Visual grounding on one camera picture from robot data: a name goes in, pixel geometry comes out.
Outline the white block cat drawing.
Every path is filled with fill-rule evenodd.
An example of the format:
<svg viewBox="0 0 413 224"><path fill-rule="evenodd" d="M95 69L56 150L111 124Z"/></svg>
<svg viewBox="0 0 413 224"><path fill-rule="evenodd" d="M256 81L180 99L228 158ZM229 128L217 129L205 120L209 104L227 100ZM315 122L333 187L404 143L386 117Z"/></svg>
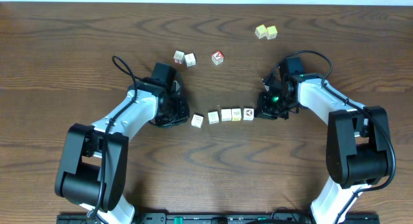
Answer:
<svg viewBox="0 0 413 224"><path fill-rule="evenodd" d="M201 127L202 127L202 124L203 124L203 120L204 120L204 117L203 117L203 116L194 114L194 115L192 116L191 125L192 125L193 127L201 128Z"/></svg>

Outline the white block brown circle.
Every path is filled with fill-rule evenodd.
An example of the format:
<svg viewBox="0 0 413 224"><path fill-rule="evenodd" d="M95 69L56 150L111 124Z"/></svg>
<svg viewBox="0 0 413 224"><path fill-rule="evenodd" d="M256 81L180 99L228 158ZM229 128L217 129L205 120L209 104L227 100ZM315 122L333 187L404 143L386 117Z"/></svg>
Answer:
<svg viewBox="0 0 413 224"><path fill-rule="evenodd" d="M254 109L253 108L244 108L243 109L243 120L252 121L254 119Z"/></svg>

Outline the white block blue side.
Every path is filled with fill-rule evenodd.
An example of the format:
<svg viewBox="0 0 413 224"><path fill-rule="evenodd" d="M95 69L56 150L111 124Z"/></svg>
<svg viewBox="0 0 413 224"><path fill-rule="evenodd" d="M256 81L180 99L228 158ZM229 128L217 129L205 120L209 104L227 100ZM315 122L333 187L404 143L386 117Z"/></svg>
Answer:
<svg viewBox="0 0 413 224"><path fill-rule="evenodd" d="M210 125L219 123L218 111L213 111L208 113L208 122Z"/></svg>

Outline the white block yellow side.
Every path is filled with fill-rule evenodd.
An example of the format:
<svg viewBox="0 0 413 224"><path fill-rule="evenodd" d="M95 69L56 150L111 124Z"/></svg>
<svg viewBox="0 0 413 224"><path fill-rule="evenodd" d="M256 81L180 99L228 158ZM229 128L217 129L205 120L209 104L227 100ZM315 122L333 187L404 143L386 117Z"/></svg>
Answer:
<svg viewBox="0 0 413 224"><path fill-rule="evenodd" d="M232 108L232 121L241 121L242 119L242 110L240 108Z"/></svg>

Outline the white block green side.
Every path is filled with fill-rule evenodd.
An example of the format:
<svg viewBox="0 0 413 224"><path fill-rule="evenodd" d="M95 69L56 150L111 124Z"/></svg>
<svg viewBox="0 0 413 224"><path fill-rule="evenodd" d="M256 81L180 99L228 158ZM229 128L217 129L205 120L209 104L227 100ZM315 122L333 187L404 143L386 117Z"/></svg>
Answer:
<svg viewBox="0 0 413 224"><path fill-rule="evenodd" d="M222 122L232 120L232 110L230 108L221 110L221 120Z"/></svg>

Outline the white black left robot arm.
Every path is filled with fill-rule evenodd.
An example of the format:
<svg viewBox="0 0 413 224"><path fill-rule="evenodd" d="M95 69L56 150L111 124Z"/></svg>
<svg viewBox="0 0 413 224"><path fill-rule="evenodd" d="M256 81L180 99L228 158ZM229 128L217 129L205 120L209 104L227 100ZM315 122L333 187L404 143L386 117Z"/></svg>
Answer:
<svg viewBox="0 0 413 224"><path fill-rule="evenodd" d="M131 223L135 208L123 195L128 144L149 121L162 127L186 122L180 79L145 78L122 102L91 125L73 124L66 135L55 193L88 210L87 223Z"/></svg>

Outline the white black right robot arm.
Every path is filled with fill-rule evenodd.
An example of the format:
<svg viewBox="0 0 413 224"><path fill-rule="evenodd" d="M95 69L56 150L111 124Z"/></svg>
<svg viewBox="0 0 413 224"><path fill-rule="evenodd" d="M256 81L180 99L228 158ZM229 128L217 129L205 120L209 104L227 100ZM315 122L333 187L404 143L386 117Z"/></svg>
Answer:
<svg viewBox="0 0 413 224"><path fill-rule="evenodd" d="M286 73L263 80L255 115L288 119L306 108L327 125L328 180L310 205L313 223L342 223L366 192L381 190L394 179L396 156L390 140L387 112L367 107L336 90L318 74Z"/></svg>

